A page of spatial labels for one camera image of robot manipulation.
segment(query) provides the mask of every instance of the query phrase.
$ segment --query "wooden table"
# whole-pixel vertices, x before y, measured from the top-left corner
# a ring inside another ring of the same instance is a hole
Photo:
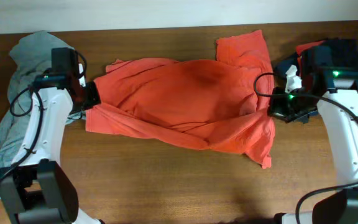
[[[273,63],[295,46],[325,37],[358,40],[358,21],[56,32],[88,60],[88,78],[104,74],[116,58],[213,59],[218,37],[262,29]],[[26,34],[0,35],[0,120],[16,65],[10,49]],[[273,166],[263,170],[244,156],[192,151],[157,140],[85,132],[76,121],[65,130],[62,167],[80,206],[106,223],[217,223],[238,217],[293,212],[305,193],[335,184],[328,137],[320,117],[308,124],[275,121]],[[327,195],[308,200],[303,209]],[[0,223],[9,223],[0,202]]]

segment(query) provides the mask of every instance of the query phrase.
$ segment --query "green led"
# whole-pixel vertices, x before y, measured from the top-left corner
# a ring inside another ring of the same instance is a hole
[[[340,72],[339,71],[333,71],[333,74],[334,74],[335,77],[337,77],[340,74]]]

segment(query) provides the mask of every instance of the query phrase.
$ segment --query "red cloth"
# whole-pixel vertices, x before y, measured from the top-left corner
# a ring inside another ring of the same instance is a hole
[[[217,60],[143,58],[107,66],[95,80],[101,104],[86,111],[86,130],[245,153],[270,167],[275,130],[269,99],[253,90],[256,76],[272,72],[262,31],[217,44]],[[272,93],[273,84],[266,76],[257,88]]]

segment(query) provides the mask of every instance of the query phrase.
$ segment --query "wood grain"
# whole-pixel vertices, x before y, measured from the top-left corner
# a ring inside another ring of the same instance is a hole
[[[358,40],[358,21],[262,24],[177,29],[53,33],[88,60],[88,78],[104,74],[119,58],[215,57],[215,40],[262,29],[273,63],[295,46],[326,37]],[[25,34],[0,35],[0,120],[6,89],[16,69],[8,52]],[[86,133],[85,122],[68,125],[62,167],[80,206],[106,223],[217,223],[238,217],[293,212],[305,193],[335,184],[333,160],[321,118],[310,123],[276,120],[273,166],[262,170],[244,156],[192,151],[157,140]],[[308,200],[303,209],[326,195]],[[9,223],[0,203],[0,223]]]

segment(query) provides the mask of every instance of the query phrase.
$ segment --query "white backdrop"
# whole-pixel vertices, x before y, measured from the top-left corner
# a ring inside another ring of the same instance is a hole
[[[0,0],[0,34],[358,20],[358,0]]]

